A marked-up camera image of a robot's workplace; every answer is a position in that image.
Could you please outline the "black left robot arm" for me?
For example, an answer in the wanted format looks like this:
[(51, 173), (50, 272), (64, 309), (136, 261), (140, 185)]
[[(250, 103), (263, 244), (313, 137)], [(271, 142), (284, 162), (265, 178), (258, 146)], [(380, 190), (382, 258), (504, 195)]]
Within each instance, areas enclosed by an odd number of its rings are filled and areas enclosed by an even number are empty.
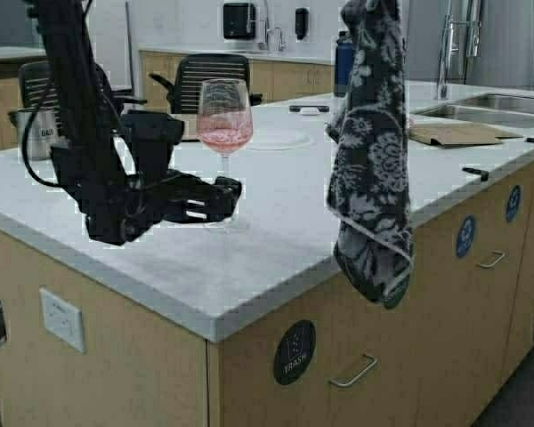
[(50, 157), (56, 179), (85, 217), (92, 240), (121, 246), (162, 221), (221, 222), (234, 214), (240, 181), (214, 182), (170, 168), (184, 123), (157, 111), (117, 112), (93, 57), (79, 1), (30, 1), (46, 52), (65, 138)]

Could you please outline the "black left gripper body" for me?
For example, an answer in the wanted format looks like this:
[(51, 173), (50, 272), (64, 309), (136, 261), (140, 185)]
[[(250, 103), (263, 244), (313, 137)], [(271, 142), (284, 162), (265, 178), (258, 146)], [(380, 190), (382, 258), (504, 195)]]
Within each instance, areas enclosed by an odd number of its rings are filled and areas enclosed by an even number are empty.
[(85, 215), (89, 238), (113, 246), (135, 241), (162, 221), (195, 224), (223, 218), (223, 179), (210, 183), (173, 168), (152, 181), (134, 173), (120, 183), (78, 173), (73, 198)]

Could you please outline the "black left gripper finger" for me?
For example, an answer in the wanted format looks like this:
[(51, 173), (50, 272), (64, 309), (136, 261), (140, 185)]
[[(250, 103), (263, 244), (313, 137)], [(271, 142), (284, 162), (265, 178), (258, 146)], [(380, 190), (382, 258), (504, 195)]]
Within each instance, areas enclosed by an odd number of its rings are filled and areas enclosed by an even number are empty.
[(227, 176), (217, 176), (214, 180), (216, 188), (221, 189), (225, 194), (230, 194), (233, 204), (237, 204), (243, 192), (243, 184), (237, 179)]
[(189, 200), (185, 206), (185, 222), (222, 222), (231, 218), (234, 213), (232, 204), (214, 205)]

